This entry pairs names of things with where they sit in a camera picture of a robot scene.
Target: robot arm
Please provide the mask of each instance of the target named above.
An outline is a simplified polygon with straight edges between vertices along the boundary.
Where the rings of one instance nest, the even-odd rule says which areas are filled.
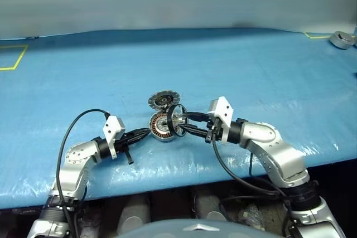
[[[97,137],[89,142],[72,146],[65,154],[64,165],[60,169],[60,183],[64,202],[60,200],[56,181],[52,185],[46,204],[27,235],[27,238],[39,236],[68,237],[70,226],[64,214],[63,205],[69,212],[73,212],[80,201],[85,197],[89,171],[102,161],[103,158],[124,152],[129,164],[133,161],[128,146],[149,133],[149,129],[136,129],[125,133],[125,127],[120,118],[108,116],[103,126],[105,139]]]
[[[293,221],[290,231],[293,237],[345,238],[326,201],[318,195],[314,183],[310,181],[303,154],[286,143],[274,126],[244,119],[232,122],[233,109],[225,97],[213,100],[206,115],[187,113],[185,108],[177,109],[177,106],[168,111],[170,124],[178,122],[177,126],[181,129],[205,138],[207,143],[211,142],[214,134],[217,140],[239,144],[259,159],[270,180],[290,201]],[[208,130],[188,124],[188,119],[207,122]]]

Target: white wall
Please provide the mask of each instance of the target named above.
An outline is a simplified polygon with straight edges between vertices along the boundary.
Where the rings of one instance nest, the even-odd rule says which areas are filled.
[[[353,32],[357,0],[0,0],[0,38],[106,29]]]

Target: blue table surface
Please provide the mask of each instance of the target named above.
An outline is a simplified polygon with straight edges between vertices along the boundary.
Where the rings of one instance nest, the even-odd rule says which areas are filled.
[[[235,118],[267,122],[306,155],[308,167],[357,157],[357,48],[261,29],[99,31],[0,41],[28,45],[15,70],[0,71],[0,208],[41,205],[55,178],[59,145],[83,110],[147,127],[150,95],[180,93],[191,111],[225,96]],[[0,67],[19,51],[0,47]],[[78,122],[67,146],[101,135],[101,114]],[[249,153],[219,147],[233,171],[248,175]],[[89,177],[88,199],[230,179],[212,147],[186,135],[148,137],[104,160]],[[254,160],[253,173],[264,173]]]

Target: yellow tape line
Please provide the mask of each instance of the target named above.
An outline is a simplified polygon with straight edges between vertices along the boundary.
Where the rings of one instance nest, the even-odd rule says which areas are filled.
[[[20,63],[23,55],[25,54],[25,52],[26,52],[26,50],[28,48],[28,45],[0,46],[0,49],[2,49],[2,48],[16,48],[16,47],[23,47],[23,50],[22,50],[21,54],[19,55],[17,61],[15,62],[14,66],[12,66],[12,67],[0,67],[0,71],[15,70],[17,65]]]
[[[308,33],[304,32],[305,36],[307,36],[310,39],[323,39],[323,38],[330,38],[331,35],[329,36],[310,36]]]

